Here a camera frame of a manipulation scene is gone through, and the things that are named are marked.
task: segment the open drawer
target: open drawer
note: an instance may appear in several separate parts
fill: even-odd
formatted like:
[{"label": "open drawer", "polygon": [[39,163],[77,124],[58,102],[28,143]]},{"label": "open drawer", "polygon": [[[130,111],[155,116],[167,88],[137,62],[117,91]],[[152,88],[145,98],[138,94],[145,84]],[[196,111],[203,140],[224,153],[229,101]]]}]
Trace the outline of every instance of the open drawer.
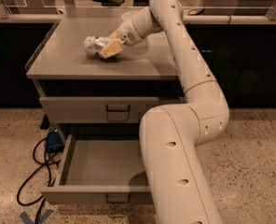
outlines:
[{"label": "open drawer", "polygon": [[152,203],[138,140],[76,140],[68,135],[51,204]]}]

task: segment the terrazzo floor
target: terrazzo floor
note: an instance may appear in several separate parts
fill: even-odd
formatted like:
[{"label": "terrazzo floor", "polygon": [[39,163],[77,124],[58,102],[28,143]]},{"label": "terrazzo floor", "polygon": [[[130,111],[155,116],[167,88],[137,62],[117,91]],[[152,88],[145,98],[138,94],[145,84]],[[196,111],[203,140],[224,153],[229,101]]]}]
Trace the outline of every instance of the terrazzo floor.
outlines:
[{"label": "terrazzo floor", "polygon": [[[0,109],[0,223],[23,223],[23,212],[32,220],[27,223],[35,220],[38,204],[20,206],[16,194],[37,167],[32,152],[46,135],[39,128],[43,116],[40,108]],[[276,109],[231,109],[225,132],[197,152],[225,223],[276,224]],[[46,180],[47,172],[39,172],[21,200],[39,196]],[[44,223],[156,223],[152,205],[46,203],[42,214],[47,210]]]}]

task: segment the cable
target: cable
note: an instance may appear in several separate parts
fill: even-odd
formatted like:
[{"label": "cable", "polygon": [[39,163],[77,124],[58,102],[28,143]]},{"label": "cable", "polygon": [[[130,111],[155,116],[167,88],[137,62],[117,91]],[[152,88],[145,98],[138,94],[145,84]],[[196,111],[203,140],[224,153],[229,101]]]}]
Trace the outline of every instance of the cable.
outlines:
[{"label": "cable", "polygon": [[49,138],[50,135],[51,135],[52,133],[54,133],[54,132],[55,132],[55,130],[53,130],[51,133],[49,133],[49,134],[47,135],[47,137],[41,139],[41,140],[35,145],[34,150],[33,150],[33,159],[34,159],[34,161],[35,161],[37,164],[39,164],[39,167],[38,167],[37,169],[35,169],[35,170],[26,178],[26,180],[22,183],[22,185],[20,186],[20,188],[19,188],[19,190],[18,190],[18,192],[17,192],[17,203],[18,203],[19,205],[21,205],[21,206],[30,206],[30,205],[36,204],[36,203],[38,203],[39,201],[42,200],[42,202],[41,202],[41,204],[40,204],[40,206],[39,206],[39,208],[38,208],[38,210],[37,210],[37,212],[36,212],[36,215],[35,215],[35,222],[34,222],[35,224],[37,224],[38,221],[39,221],[39,218],[40,218],[40,216],[41,216],[41,211],[42,211],[42,208],[43,208],[43,206],[44,206],[44,204],[45,204],[46,199],[43,197],[43,195],[41,195],[40,197],[38,197],[38,198],[35,199],[34,201],[31,201],[31,202],[29,202],[29,203],[23,203],[23,202],[21,201],[21,197],[20,197],[20,196],[21,196],[21,191],[24,189],[24,187],[26,186],[26,184],[35,176],[35,174],[36,174],[41,168],[43,168],[43,167],[45,167],[45,166],[46,166],[46,168],[47,168],[47,170],[48,170],[48,187],[52,187],[52,186],[54,185],[54,183],[55,183],[55,178],[54,178],[53,181],[52,181],[52,173],[51,173],[51,170],[50,170],[50,167],[49,167],[49,166],[52,165],[52,164],[55,164],[55,165],[58,167],[58,164],[60,163],[61,160],[55,161],[54,158],[55,158],[55,156],[57,156],[61,151],[60,151],[60,150],[59,150],[59,151],[57,150],[57,151],[55,151],[55,152],[50,152],[50,151],[47,151],[47,150],[46,150],[46,147],[45,147],[45,151],[44,151],[44,162],[39,161],[39,160],[36,158],[36,156],[35,156],[36,150],[37,150],[37,148],[39,147],[39,145],[42,144],[43,142],[48,141],[48,138]]}]

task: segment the drawer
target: drawer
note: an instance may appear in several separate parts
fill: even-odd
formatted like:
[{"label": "drawer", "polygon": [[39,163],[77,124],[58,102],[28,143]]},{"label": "drawer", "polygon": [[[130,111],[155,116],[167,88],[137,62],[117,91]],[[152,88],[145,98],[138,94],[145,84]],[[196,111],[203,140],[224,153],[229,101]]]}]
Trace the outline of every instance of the drawer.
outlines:
[{"label": "drawer", "polygon": [[158,97],[42,97],[52,123],[137,123]]},{"label": "drawer", "polygon": [[149,204],[151,193],[138,140],[75,140],[68,136],[51,204]]}]

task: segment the drawer handle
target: drawer handle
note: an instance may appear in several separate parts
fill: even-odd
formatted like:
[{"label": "drawer handle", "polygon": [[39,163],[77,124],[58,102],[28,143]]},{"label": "drawer handle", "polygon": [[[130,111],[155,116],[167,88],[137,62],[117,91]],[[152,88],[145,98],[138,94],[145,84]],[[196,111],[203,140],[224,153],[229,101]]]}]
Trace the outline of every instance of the drawer handle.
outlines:
[{"label": "drawer handle", "polygon": [[106,111],[107,112],[129,112],[131,109],[131,106],[128,105],[127,108],[125,109],[112,109],[112,108],[109,108],[109,105],[106,106]]},{"label": "drawer handle", "polygon": [[131,200],[131,195],[128,195],[128,199],[126,201],[109,201],[109,194],[106,195],[106,202],[108,204],[128,204]]}]

